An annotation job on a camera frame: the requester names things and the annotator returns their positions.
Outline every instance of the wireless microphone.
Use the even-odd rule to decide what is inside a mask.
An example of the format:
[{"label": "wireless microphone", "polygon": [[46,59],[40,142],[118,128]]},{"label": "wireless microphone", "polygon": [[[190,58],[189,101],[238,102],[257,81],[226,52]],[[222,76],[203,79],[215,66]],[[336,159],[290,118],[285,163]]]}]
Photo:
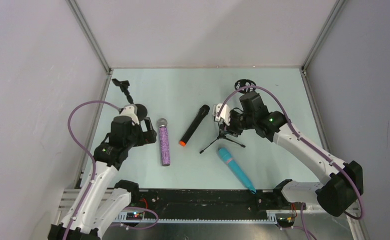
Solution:
[{"label": "wireless microphone", "polygon": [[162,166],[170,165],[170,147],[168,146],[168,131],[167,131],[167,120],[160,118],[157,121],[158,132],[159,132],[159,144],[161,147],[161,163]]},{"label": "wireless microphone", "polygon": [[187,142],[189,141],[190,137],[193,135],[195,130],[198,128],[198,126],[201,124],[202,120],[207,116],[209,113],[209,106],[203,105],[200,109],[198,114],[196,115],[193,122],[190,124],[189,128],[184,133],[183,137],[181,138],[179,144],[181,146],[185,146]]}]

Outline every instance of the tripod stand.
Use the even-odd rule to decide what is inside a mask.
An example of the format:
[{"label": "tripod stand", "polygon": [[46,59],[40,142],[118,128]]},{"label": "tripod stand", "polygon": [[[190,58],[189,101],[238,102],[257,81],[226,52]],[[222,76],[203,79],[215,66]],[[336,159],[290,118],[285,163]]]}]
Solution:
[{"label": "tripod stand", "polygon": [[226,137],[226,134],[228,134],[228,133],[226,133],[226,131],[224,131],[222,129],[219,129],[219,133],[218,133],[217,138],[214,141],[212,141],[206,148],[204,148],[202,151],[200,151],[199,154],[202,154],[207,148],[209,148],[213,143],[215,143],[215,141],[217,141],[219,139],[225,139],[227,141],[231,141],[232,143],[235,143],[235,144],[237,144],[237,145],[239,145],[239,146],[241,146],[243,148],[246,147],[245,145],[240,144],[240,143],[238,143],[238,142],[236,142],[236,141]]}]

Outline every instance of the light blue table surface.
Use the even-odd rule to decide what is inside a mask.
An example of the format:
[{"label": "light blue table surface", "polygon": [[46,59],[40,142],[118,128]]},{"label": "light blue table surface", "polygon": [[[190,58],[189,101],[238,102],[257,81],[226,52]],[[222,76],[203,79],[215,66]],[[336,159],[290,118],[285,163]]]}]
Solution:
[{"label": "light blue table surface", "polygon": [[[292,122],[312,141],[320,144],[317,128],[308,102],[299,69],[295,68],[159,68],[115,69],[112,78],[130,81],[130,94],[135,103],[148,109],[154,129],[159,118],[168,121],[171,165],[161,166],[159,139],[156,143],[134,147],[129,151],[112,187],[121,179],[137,182],[141,188],[166,189],[244,189],[231,170],[217,155],[219,147],[226,147],[257,189],[273,189],[284,179],[316,182],[315,175],[285,149],[260,138],[254,130],[244,131],[233,138],[246,145],[241,148],[226,140],[219,140],[203,154],[199,151],[218,135],[217,123],[211,111],[214,104],[223,102],[234,91],[239,79],[251,79],[282,102]],[[266,93],[258,91],[269,111],[280,110]],[[240,107],[235,95],[229,106]],[[119,87],[112,83],[106,101],[119,107],[128,104]],[[210,114],[185,147],[178,144],[199,108],[207,104]],[[118,112],[104,106],[93,141],[91,152],[110,131],[112,119]],[[91,162],[88,161],[83,179],[86,179]]]}]

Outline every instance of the purple microphone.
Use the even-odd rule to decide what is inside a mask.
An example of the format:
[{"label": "purple microphone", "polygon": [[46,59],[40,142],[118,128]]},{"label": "purple microphone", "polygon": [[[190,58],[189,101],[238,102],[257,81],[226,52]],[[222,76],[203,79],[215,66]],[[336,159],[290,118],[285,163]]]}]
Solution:
[{"label": "purple microphone", "polygon": [[162,166],[170,165],[170,147],[168,146],[168,131],[167,131],[167,120],[160,118],[157,121],[159,128],[159,144],[161,146],[161,163]]}]

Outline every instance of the white wall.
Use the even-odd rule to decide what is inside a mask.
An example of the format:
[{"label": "white wall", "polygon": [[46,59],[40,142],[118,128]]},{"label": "white wall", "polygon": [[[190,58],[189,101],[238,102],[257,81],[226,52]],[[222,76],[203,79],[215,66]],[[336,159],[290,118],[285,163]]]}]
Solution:
[{"label": "white wall", "polygon": [[336,0],[79,0],[112,67],[301,66]]},{"label": "white wall", "polygon": [[348,1],[307,74],[333,153],[363,167],[371,239],[390,239],[390,0]]},{"label": "white wall", "polygon": [[[105,78],[66,1],[0,0],[0,239],[28,240],[55,216],[81,157],[68,115]],[[94,109],[73,121],[83,141]]]}]

